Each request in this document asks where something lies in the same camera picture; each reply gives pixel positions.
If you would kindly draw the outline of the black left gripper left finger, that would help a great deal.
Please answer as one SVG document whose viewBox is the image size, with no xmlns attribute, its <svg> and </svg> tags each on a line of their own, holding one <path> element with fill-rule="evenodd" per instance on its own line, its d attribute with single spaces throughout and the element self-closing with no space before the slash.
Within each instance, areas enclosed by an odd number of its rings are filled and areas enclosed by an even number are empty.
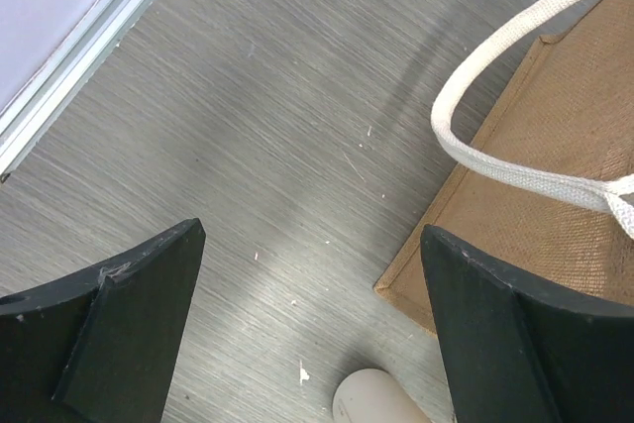
<svg viewBox="0 0 634 423">
<path fill-rule="evenodd" d="M 2 421 L 159 422 L 205 238 L 185 220 L 2 297 Z"/>
</svg>

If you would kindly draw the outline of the cream white bottle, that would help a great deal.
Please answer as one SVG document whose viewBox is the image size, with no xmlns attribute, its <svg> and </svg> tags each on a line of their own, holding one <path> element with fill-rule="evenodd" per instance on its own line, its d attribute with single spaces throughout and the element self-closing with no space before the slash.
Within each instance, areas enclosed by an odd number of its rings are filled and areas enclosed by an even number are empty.
<svg viewBox="0 0 634 423">
<path fill-rule="evenodd" d="M 335 423 L 430 423 L 405 389 L 388 372 L 358 370 L 337 387 L 332 404 Z"/>
</svg>

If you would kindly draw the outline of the brown jute canvas bag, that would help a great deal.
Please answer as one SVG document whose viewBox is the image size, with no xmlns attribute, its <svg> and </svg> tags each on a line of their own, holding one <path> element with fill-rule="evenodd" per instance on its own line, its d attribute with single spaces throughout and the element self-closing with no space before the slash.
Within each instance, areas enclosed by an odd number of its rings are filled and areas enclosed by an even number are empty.
<svg viewBox="0 0 634 423">
<path fill-rule="evenodd" d="M 423 225 L 573 290 L 633 301 L 633 0 L 599 0 L 536 39 L 473 140 L 452 131 L 472 82 L 581 0 L 539 0 L 454 71 L 430 121 L 456 161 Z"/>
</svg>

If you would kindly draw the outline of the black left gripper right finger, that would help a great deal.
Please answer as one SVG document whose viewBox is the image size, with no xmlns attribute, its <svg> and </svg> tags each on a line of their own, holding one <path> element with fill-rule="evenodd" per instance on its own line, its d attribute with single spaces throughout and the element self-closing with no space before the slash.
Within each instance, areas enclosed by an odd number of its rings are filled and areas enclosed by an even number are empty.
<svg viewBox="0 0 634 423">
<path fill-rule="evenodd" d="M 630 422 L 633 309 L 427 225 L 421 257 L 460 422 Z"/>
</svg>

